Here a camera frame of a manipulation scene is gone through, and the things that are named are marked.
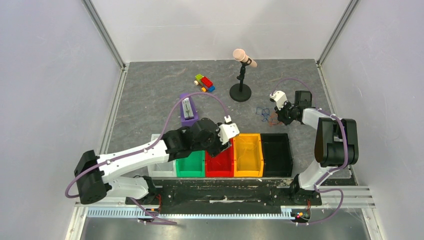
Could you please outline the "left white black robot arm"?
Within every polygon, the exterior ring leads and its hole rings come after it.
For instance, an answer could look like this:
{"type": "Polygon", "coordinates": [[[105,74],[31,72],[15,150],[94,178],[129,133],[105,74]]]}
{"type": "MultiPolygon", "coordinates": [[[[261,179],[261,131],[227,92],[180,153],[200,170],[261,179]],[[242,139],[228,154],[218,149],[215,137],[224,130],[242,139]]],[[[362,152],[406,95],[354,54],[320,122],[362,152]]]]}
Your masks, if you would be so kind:
{"type": "Polygon", "coordinates": [[[155,140],[120,152],[97,155],[93,150],[82,154],[74,169],[79,201],[89,205],[106,197],[133,198],[152,204],[156,187],[148,176],[126,177],[125,174],[147,166],[187,158],[205,151],[215,157],[231,145],[240,133],[231,121],[215,123],[202,118],[192,126],[169,130],[155,140]]]}

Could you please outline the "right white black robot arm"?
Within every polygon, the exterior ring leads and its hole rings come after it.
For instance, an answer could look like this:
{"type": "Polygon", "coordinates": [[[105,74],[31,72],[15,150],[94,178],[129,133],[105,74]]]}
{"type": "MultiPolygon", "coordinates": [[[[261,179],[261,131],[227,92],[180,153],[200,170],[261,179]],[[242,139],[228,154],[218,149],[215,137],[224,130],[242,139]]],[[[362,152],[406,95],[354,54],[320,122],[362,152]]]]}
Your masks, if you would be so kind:
{"type": "Polygon", "coordinates": [[[319,187],[332,174],[358,161],[357,123],[353,119],[339,118],[313,107],[310,91],[296,91],[293,103],[281,90],[273,91],[269,97],[275,103],[274,110],[279,122],[287,126],[298,121],[316,131],[314,161],[294,177],[288,191],[293,203],[302,204],[314,198],[319,187]]]}

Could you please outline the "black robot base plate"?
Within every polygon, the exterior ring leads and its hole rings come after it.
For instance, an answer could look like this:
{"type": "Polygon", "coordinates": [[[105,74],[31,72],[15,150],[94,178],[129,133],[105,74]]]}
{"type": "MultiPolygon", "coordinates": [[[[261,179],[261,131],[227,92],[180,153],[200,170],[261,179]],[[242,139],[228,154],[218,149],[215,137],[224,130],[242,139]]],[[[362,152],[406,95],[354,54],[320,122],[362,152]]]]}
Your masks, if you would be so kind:
{"type": "Polygon", "coordinates": [[[291,195],[290,178],[153,179],[154,193],[139,199],[161,214],[276,214],[281,206],[322,205],[321,196],[291,195]]]}

